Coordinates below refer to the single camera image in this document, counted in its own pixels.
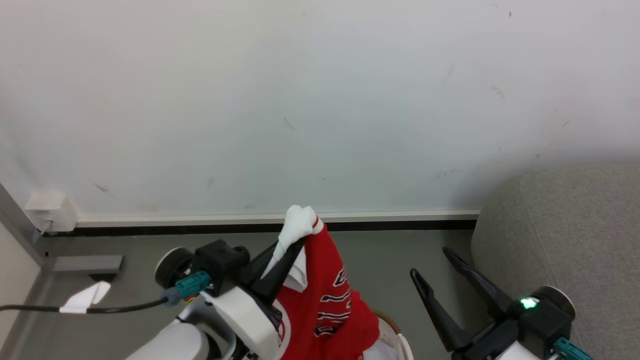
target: gray couch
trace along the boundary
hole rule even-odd
[[[474,261],[512,297],[548,284],[576,310],[572,341],[640,359],[640,164],[557,167],[502,186],[482,209]]]

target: white wall outlet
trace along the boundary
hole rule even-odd
[[[40,231],[72,231],[78,219],[71,200],[58,192],[32,193],[24,211]]]

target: green led light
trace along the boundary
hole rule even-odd
[[[522,304],[522,306],[524,306],[525,309],[532,309],[532,308],[536,307],[536,305],[538,305],[538,302],[535,301],[533,298],[530,298],[530,297],[526,297],[526,298],[522,299],[520,301],[520,303]]]

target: red shirt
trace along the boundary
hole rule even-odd
[[[307,288],[299,293],[283,286],[274,304],[283,313],[282,346],[274,360],[363,359],[378,339],[378,318],[349,287],[325,225],[308,236],[305,252]]]

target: gray floor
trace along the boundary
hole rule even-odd
[[[364,231],[332,233],[349,281],[373,309],[389,314],[402,328],[418,359],[449,359],[409,278],[417,268],[458,323],[476,331],[486,322],[483,305],[471,287],[454,272],[440,250],[454,248],[470,259],[471,231]],[[222,238],[244,245],[255,255],[276,240],[276,234],[133,236],[56,240],[56,255],[122,254],[126,264],[100,306],[126,306],[158,298],[154,282],[159,259],[178,246],[194,249]],[[90,285],[85,275],[50,275],[36,289],[38,302],[62,305]],[[117,360],[153,338],[180,311],[157,307],[118,315],[38,313],[20,318],[25,328],[9,359]]]

